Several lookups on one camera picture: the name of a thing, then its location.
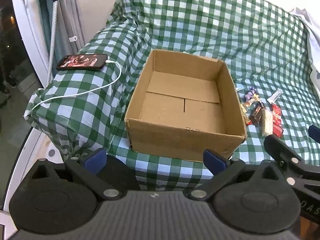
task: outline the candy wrapper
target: candy wrapper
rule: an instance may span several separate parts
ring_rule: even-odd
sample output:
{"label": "candy wrapper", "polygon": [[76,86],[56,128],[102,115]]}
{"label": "candy wrapper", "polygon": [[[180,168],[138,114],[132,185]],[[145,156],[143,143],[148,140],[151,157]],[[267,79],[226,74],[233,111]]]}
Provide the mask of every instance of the candy wrapper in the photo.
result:
{"label": "candy wrapper", "polygon": [[253,94],[256,94],[256,93],[257,93],[257,89],[254,86],[250,87],[249,92],[244,96],[245,100],[249,101],[253,97]]}
{"label": "candy wrapper", "polygon": [[262,103],[261,98],[260,98],[259,95],[253,94],[252,97],[256,100],[256,102],[259,102],[261,104],[262,108],[266,108],[265,105]]}
{"label": "candy wrapper", "polygon": [[240,90],[244,89],[243,85],[239,85],[236,87],[236,91],[239,92]]}
{"label": "candy wrapper", "polygon": [[256,98],[251,98],[249,101],[244,102],[241,104],[241,109],[244,113],[246,113],[249,109],[249,107],[252,105],[253,102],[256,102],[257,99]]}
{"label": "candy wrapper", "polygon": [[243,120],[244,120],[245,125],[252,124],[251,120],[249,119],[249,117],[247,116],[246,113],[242,113],[242,116],[243,116]]}
{"label": "candy wrapper", "polygon": [[274,104],[281,94],[282,94],[282,90],[278,88],[276,92],[274,92],[273,95],[267,99],[267,101],[269,102],[269,104]]}
{"label": "candy wrapper", "polygon": [[262,111],[262,136],[273,134],[273,114],[268,109]]}
{"label": "candy wrapper", "polygon": [[273,114],[273,134],[278,138],[281,138],[283,129],[281,128],[281,108],[275,104],[272,104]]}
{"label": "candy wrapper", "polygon": [[251,122],[257,127],[259,126],[259,122],[262,117],[262,110],[263,109],[264,108],[262,107],[262,105],[258,102],[256,105],[256,108],[254,109],[254,111],[251,113],[251,115],[249,117]]}

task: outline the smartphone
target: smartphone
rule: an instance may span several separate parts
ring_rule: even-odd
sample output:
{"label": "smartphone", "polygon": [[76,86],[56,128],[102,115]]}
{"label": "smartphone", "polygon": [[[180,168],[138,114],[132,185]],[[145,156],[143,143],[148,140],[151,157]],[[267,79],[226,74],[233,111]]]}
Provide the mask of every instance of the smartphone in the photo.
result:
{"label": "smartphone", "polygon": [[99,71],[106,64],[106,54],[67,55],[59,61],[57,70],[93,70]]}

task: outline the white cable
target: white cable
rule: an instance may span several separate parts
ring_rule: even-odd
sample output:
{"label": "white cable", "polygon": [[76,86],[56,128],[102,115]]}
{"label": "white cable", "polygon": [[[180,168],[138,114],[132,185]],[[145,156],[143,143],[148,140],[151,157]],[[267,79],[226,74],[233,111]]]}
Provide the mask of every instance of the white cable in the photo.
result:
{"label": "white cable", "polygon": [[58,1],[53,2],[52,8],[52,24],[51,24],[51,42],[50,42],[50,53],[49,53],[49,69],[48,69],[48,77],[47,77],[47,86],[49,86],[51,82],[51,73],[52,73],[52,65],[53,65],[53,56],[54,56],[54,43],[56,38],[56,26],[57,26],[57,11],[58,11]]}
{"label": "white cable", "polygon": [[31,111],[28,113],[28,115],[39,105],[43,104],[43,103],[46,103],[48,101],[51,101],[53,99],[58,99],[58,98],[71,98],[71,97],[77,97],[77,96],[81,96],[81,95],[85,95],[85,94],[88,94],[90,92],[93,92],[93,91],[96,91],[96,90],[99,90],[99,89],[103,89],[103,88],[106,88],[108,86],[111,86],[112,84],[114,84],[115,82],[117,82],[117,80],[120,78],[121,74],[122,74],[122,69],[121,69],[121,65],[116,62],[116,61],[112,61],[112,60],[106,60],[106,63],[115,63],[117,65],[117,67],[119,68],[120,70],[120,73],[119,75],[117,76],[117,78],[112,81],[111,83],[109,83],[108,85],[105,85],[105,86],[102,86],[102,87],[98,87],[98,88],[95,88],[95,89],[91,89],[89,91],[86,91],[86,92],[82,92],[82,93],[79,93],[79,94],[75,94],[75,95],[70,95],[70,96],[58,96],[58,97],[52,97],[52,98],[48,98],[44,101],[41,101],[40,103],[36,104],[32,109]]}

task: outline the purple candy wrapper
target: purple candy wrapper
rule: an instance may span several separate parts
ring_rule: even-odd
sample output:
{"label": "purple candy wrapper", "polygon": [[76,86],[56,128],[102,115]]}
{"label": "purple candy wrapper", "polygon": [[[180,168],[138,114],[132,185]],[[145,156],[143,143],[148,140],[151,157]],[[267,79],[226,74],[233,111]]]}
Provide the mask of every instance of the purple candy wrapper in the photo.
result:
{"label": "purple candy wrapper", "polygon": [[257,93],[257,89],[254,86],[250,87],[249,92],[244,96],[245,100],[249,101],[253,97],[253,94],[256,94],[256,93]]}

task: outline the white charging cable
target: white charging cable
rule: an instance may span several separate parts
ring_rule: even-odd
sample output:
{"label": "white charging cable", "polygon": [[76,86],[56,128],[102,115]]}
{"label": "white charging cable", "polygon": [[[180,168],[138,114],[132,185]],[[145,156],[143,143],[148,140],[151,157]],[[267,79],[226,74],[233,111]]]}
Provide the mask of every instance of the white charging cable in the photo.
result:
{"label": "white charging cable", "polygon": [[121,69],[121,65],[120,65],[118,62],[116,62],[116,61],[106,60],[106,63],[115,63],[116,66],[117,66],[117,67],[119,68],[119,70],[120,70],[120,73],[119,73],[119,75],[117,76],[117,78],[116,78],[114,81],[112,81],[111,83],[109,83],[108,85],[105,85],[105,86],[102,86],[102,87],[98,87],[98,88],[95,88],[95,89],[91,89],[91,90],[89,90],[89,91],[82,92],[82,93],[75,94],[75,95],[58,96],[58,97],[48,98],[48,99],[46,99],[46,100],[44,100],[44,101],[41,101],[40,103],[36,104],[36,105],[31,109],[31,111],[30,111],[28,114],[30,114],[37,106],[39,106],[39,105],[41,105],[41,104],[43,104],[43,103],[46,103],[46,102],[48,102],[48,101],[51,101],[51,100],[53,100],[53,99],[77,97],[77,96],[85,95],[85,94],[88,94],[88,93],[90,93],[90,92],[93,92],[93,91],[96,91],[96,90],[103,89],[103,88],[106,88],[106,87],[108,87],[108,86],[111,86],[112,84],[114,84],[115,82],[117,82],[117,80],[120,78],[120,76],[121,76],[121,74],[122,74],[122,69]]}

